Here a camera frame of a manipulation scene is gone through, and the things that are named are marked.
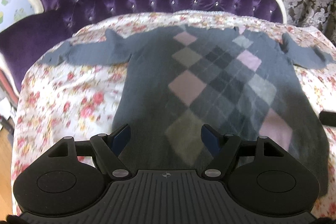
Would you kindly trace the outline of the grey argyle knit sweater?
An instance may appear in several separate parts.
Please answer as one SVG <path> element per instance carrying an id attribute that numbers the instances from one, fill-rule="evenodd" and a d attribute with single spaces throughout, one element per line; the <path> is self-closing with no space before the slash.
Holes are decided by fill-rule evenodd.
<path id="1" fill-rule="evenodd" d="M 244 140 L 270 137 L 328 189 L 329 142 L 295 74 L 317 51 L 288 34 L 280 46 L 262 32 L 238 28 L 160 27 L 123 38 L 112 30 L 100 43 L 64 42 L 42 64 L 127 64 L 113 129 L 130 126 L 120 160 L 138 169 L 203 170 L 212 155 L 202 125 Z"/>

